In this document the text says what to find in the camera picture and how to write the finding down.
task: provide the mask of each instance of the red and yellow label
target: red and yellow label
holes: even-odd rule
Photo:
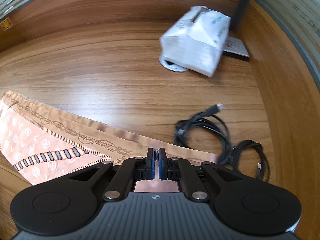
[[[10,27],[13,26],[10,18],[4,19],[4,20],[0,23],[0,25],[1,25],[1,28],[2,28],[4,31],[6,31],[7,29],[9,29]]]

